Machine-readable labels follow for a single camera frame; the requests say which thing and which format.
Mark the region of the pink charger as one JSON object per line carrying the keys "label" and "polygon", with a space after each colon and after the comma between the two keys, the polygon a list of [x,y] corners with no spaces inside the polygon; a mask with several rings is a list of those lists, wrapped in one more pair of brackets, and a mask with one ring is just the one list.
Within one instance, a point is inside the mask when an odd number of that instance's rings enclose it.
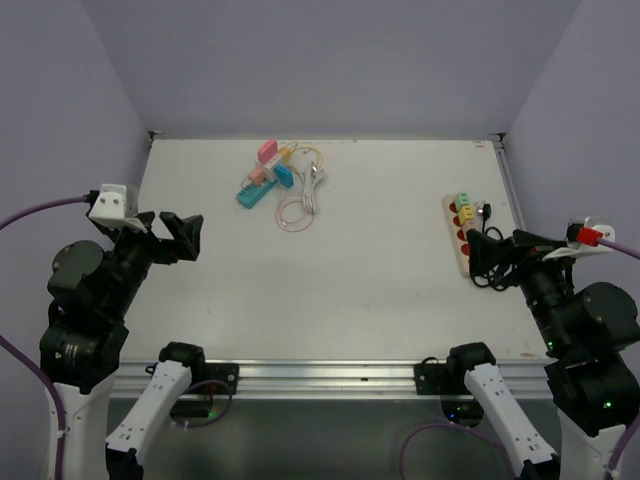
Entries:
{"label": "pink charger", "polygon": [[260,164],[267,163],[278,153],[278,143],[276,139],[266,141],[257,152],[257,159]]}

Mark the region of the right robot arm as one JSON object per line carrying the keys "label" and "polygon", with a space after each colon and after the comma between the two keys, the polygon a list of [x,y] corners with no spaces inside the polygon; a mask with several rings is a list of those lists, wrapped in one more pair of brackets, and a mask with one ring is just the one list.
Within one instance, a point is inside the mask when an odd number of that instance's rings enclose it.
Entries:
{"label": "right robot arm", "polygon": [[638,309],[607,282],[576,291],[576,258],[607,245],[605,234],[583,227],[566,241],[523,230],[498,240],[467,234],[471,276],[521,289],[551,363],[544,370],[558,410],[562,446],[555,451],[507,390],[496,359],[481,343],[454,347],[445,379],[469,392],[491,422],[517,479],[616,479],[639,429],[639,382],[620,356],[639,341]]}

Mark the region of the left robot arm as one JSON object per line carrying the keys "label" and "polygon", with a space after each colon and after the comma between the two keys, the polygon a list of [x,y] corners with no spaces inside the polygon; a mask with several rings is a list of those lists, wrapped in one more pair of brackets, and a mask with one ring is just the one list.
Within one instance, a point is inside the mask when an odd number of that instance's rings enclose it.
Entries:
{"label": "left robot arm", "polygon": [[144,458],[177,399],[207,383],[203,349],[171,342],[124,421],[106,431],[129,334],[127,311],[152,265],[194,261],[200,253],[202,216],[148,212],[139,218],[141,229],[102,230],[114,243],[110,250],[77,241],[53,260],[49,325],[39,345],[51,411],[52,479],[142,478]]}

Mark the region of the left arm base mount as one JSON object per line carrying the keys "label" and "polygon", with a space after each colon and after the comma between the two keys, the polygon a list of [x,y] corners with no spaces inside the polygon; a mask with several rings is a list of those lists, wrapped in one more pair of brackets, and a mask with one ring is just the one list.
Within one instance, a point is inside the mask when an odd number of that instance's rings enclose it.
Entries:
{"label": "left arm base mount", "polygon": [[[204,366],[202,380],[216,380],[225,383],[233,395],[236,394],[238,381],[240,379],[240,365],[229,362],[207,362]],[[216,385],[206,385],[198,389],[200,395],[213,397],[216,394],[225,395],[225,390]]]}

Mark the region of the green USB charger plug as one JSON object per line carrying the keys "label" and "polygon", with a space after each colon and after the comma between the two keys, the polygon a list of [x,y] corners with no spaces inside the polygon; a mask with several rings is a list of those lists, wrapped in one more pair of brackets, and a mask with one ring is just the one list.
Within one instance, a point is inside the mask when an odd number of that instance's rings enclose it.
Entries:
{"label": "green USB charger plug", "polygon": [[453,201],[457,211],[461,210],[464,206],[470,205],[470,199],[467,192],[459,192],[455,195]]}

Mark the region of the teal USB hub strip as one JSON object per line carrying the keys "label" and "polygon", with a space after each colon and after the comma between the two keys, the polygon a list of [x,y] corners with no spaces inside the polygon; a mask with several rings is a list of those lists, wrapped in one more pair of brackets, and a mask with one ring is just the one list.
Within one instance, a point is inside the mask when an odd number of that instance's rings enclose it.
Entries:
{"label": "teal USB hub strip", "polygon": [[252,209],[276,184],[276,181],[265,180],[259,185],[247,185],[239,190],[236,201],[240,206]]}

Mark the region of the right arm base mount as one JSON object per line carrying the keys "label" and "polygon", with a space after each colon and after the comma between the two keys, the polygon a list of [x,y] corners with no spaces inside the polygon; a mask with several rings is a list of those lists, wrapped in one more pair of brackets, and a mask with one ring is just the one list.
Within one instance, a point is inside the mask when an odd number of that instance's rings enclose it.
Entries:
{"label": "right arm base mount", "polygon": [[447,365],[434,356],[413,365],[413,378],[418,396],[447,395],[455,391]]}

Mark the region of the yellow USB charger plug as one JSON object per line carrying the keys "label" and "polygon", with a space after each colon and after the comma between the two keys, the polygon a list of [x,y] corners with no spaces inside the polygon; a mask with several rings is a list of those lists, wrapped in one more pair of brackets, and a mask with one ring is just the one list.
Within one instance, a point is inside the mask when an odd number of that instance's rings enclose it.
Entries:
{"label": "yellow USB charger plug", "polygon": [[463,205],[458,211],[457,217],[461,225],[475,221],[475,213],[470,205]]}

